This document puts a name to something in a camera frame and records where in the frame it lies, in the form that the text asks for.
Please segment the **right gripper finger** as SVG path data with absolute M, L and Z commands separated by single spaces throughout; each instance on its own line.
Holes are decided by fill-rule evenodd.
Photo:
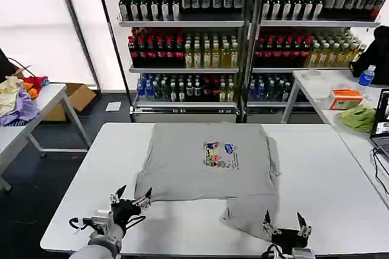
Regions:
M 307 225 L 306 220 L 299 212 L 297 212 L 297 218 L 300 226 L 300 230 L 297 235 L 303 238 L 309 238 L 312 232 L 312 227 Z
M 278 234 L 278 229 L 271 224 L 270 213 L 266 210 L 263 220 L 263 230 L 268 236 Z

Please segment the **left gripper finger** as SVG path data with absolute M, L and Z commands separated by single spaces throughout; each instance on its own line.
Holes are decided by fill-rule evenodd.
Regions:
M 152 188 L 150 187 L 145 195 L 133 202 L 133 205 L 140 211 L 145 211 L 151 205 Z
M 119 203 L 120 198 L 122 197 L 125 189 L 126 189 L 126 185 L 123 185 L 122 187 L 118 188 L 115 193 L 111 193 L 110 194 L 111 203 Z

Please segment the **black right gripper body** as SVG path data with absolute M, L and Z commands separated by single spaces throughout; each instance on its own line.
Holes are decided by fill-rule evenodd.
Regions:
M 299 234 L 295 229 L 279 229 L 271 233 L 271 242 L 282 250 L 292 250 L 294 247 L 304 248 L 308 245 L 309 237 Z

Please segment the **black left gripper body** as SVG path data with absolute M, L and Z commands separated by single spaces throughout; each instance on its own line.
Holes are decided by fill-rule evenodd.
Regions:
M 139 202 L 130 199 L 120 199 L 117 203 L 111 204 L 114 224 L 120 226 L 123 231 L 136 226 L 145 220 L 146 216 L 141 215 L 143 208 Z

